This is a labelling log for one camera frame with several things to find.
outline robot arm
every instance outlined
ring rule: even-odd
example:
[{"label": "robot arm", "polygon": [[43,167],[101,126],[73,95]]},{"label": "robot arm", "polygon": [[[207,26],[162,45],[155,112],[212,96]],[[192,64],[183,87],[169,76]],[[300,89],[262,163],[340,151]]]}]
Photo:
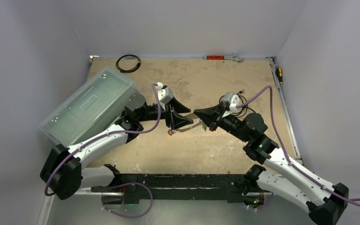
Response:
[{"label": "robot arm", "polygon": [[[259,165],[254,165],[245,174],[244,195],[256,187],[279,194],[281,197],[295,203],[317,224],[335,224],[347,207],[347,202],[331,195],[324,189],[329,189],[342,197],[348,198],[348,188],[342,183],[332,183],[318,177],[293,159],[289,159],[282,148],[264,134],[267,125],[258,113],[251,113],[243,120],[232,115],[239,97],[228,92],[222,101],[214,107],[194,110],[210,131],[218,127],[232,134],[247,144],[243,147],[248,157],[280,175],[274,175]],[[297,167],[306,175],[318,180],[325,188],[309,180],[295,169]]]},{"label": "robot arm", "polygon": [[135,139],[143,131],[140,121],[164,119],[170,130],[193,123],[193,120],[179,115],[191,110],[173,97],[170,88],[158,83],[156,89],[159,104],[147,105],[143,95],[134,94],[129,98],[122,115],[106,130],[67,148],[61,144],[55,146],[41,171],[41,179],[62,200],[69,198],[80,188],[108,186],[115,175],[119,174],[118,170],[111,165],[100,168],[86,166],[111,149]]}]

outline wooden board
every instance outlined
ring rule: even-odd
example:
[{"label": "wooden board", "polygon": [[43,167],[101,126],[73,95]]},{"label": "wooden board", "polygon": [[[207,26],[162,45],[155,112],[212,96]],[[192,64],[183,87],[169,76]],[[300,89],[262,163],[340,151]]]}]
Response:
[{"label": "wooden board", "polygon": [[[93,61],[89,77],[104,66],[115,68],[116,60]],[[120,65],[130,69],[134,60],[123,60]],[[173,89],[174,96],[192,109],[218,104],[220,96],[228,91],[245,89],[243,96],[250,99],[267,85],[275,86],[268,61],[248,60],[242,63],[221,60],[142,60],[141,67],[126,74],[133,79],[147,103],[155,103],[151,84],[162,82]],[[278,142],[270,120],[270,95],[266,91],[249,105],[260,113],[269,129],[266,135]],[[273,93],[274,119],[288,149],[292,144],[278,92]],[[154,121],[142,122],[144,129]],[[167,134],[162,121],[151,133],[139,135],[130,143],[101,156],[89,167],[116,165],[121,173],[245,173],[256,162],[250,160],[242,147],[245,143],[221,129],[204,131],[197,126],[187,132]]]}]

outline plastic container lid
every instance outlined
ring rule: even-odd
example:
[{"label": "plastic container lid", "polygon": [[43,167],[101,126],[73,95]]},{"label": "plastic container lid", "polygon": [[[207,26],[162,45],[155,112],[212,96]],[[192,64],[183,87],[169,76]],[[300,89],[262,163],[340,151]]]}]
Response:
[{"label": "plastic container lid", "polygon": [[133,80],[104,67],[61,104],[39,128],[56,144],[70,146],[105,130],[138,92]]}]

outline black metal base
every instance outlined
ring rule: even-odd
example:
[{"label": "black metal base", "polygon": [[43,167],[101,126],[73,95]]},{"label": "black metal base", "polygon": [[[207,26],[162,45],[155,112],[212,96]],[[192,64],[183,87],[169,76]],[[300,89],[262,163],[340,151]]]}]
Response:
[{"label": "black metal base", "polygon": [[[118,174],[112,186],[139,182],[146,185],[155,200],[226,200],[228,203],[253,204],[256,196],[243,195],[244,174]],[[92,192],[120,192],[120,189],[93,187]],[[248,190],[260,192],[260,188]],[[125,204],[150,199],[140,186],[127,186]]]}]

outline gray wall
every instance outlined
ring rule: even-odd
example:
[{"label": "gray wall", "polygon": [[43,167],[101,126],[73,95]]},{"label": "gray wall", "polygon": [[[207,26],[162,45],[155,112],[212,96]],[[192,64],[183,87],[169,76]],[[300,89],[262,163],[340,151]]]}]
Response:
[{"label": "gray wall", "polygon": [[90,54],[278,54],[307,0],[64,0]]},{"label": "gray wall", "polygon": [[[360,1],[310,0],[277,62],[303,162],[360,197]],[[360,224],[360,208],[339,224]]]},{"label": "gray wall", "polygon": [[62,2],[0,0],[0,224],[34,225],[51,144],[38,123],[86,80]]}]

